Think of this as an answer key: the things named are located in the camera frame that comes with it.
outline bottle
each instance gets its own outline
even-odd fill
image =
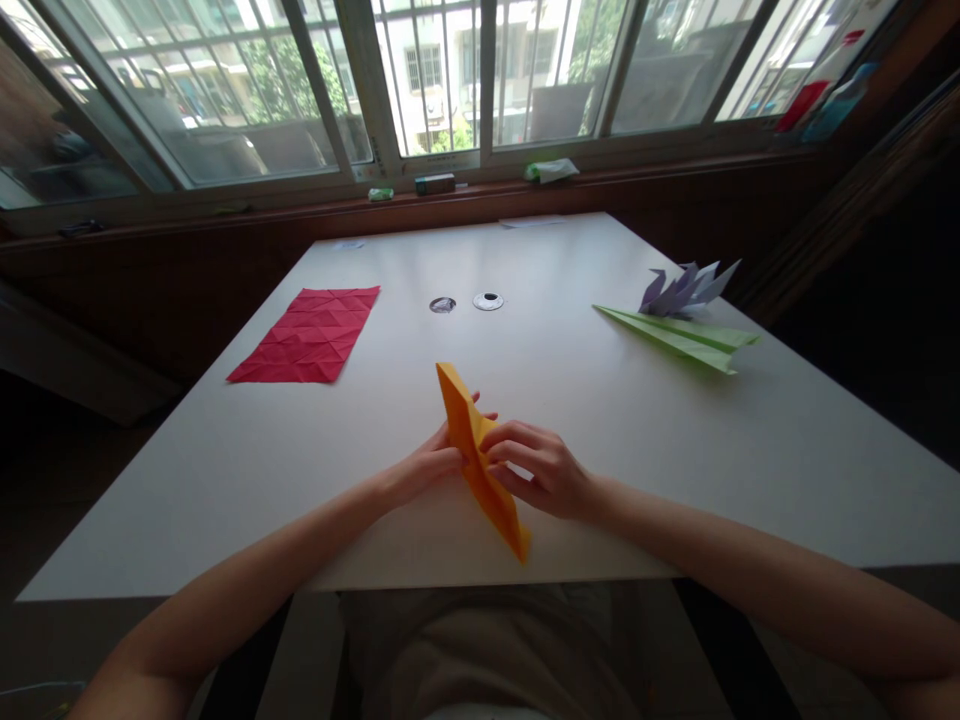
[[[802,117],[814,109],[821,98],[827,96],[827,90],[836,84],[854,55],[860,51],[859,42],[863,33],[863,30],[854,30],[844,35],[840,47],[813,69],[806,84],[777,123],[776,132],[790,132]]]
[[[867,94],[867,84],[878,63],[864,63],[849,82],[838,87],[823,104],[819,112],[803,131],[804,143],[818,143],[829,140],[838,127],[847,119],[850,111]]]

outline blue bottle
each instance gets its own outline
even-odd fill
[[[867,94],[867,80],[877,69],[878,63],[864,63],[849,82],[838,87],[827,100],[816,117],[807,125],[803,133],[804,143],[819,143],[830,139],[838,127],[847,119],[850,111]]]

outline red origami paper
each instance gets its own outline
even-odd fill
[[[380,286],[301,290],[229,382],[334,382],[367,322]]]

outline tree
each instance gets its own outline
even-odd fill
[[[246,43],[244,48],[250,66],[252,86],[251,105],[247,112],[250,122],[259,125],[297,118],[297,113],[291,107],[290,100],[284,92],[284,79],[301,115],[307,118],[319,118],[320,111],[313,96],[313,89],[310,87],[310,80],[307,79],[306,70],[303,68],[296,42],[291,37],[276,38],[271,40],[271,45],[276,53],[279,70],[283,71],[282,75],[264,40],[253,40]],[[313,49],[320,63],[320,73],[327,86],[333,111],[338,116],[346,115],[347,101],[340,86],[337,70],[323,46],[314,43]]]
[[[472,150],[473,149],[473,130],[462,115],[456,115],[453,118],[453,149],[454,150]],[[422,147],[419,142],[415,142],[410,148],[411,155],[426,155],[427,149]],[[436,139],[430,146],[431,153],[450,152],[450,131],[441,130],[437,133]]]
[[[613,47],[617,42],[617,35],[620,33],[625,4],[625,0],[583,1],[580,6],[577,31],[573,36],[569,82],[594,82],[597,79],[594,77],[597,70],[606,72],[613,58]],[[596,17],[596,28],[593,26],[594,17]]]
[[[462,115],[457,115],[453,119],[453,149],[454,150],[472,150],[473,149],[473,130],[470,124],[463,119]],[[434,152],[449,152],[450,150],[450,131],[443,130],[437,133],[437,141],[433,143]]]

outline table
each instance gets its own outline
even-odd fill
[[[697,258],[702,262],[713,258]],[[609,216],[316,243],[50,558],[20,600],[168,595],[391,464],[443,420],[453,362],[502,419],[553,428],[592,470],[860,567],[960,560],[960,477],[766,334],[727,377],[591,303],[636,309],[678,268]],[[382,285],[333,385],[224,378],[301,288]],[[506,302],[475,309],[485,291]],[[449,315],[428,309],[450,296]],[[710,322],[757,326],[723,300]],[[521,566],[451,480],[374,526],[317,590],[649,578],[671,568],[520,505]]]

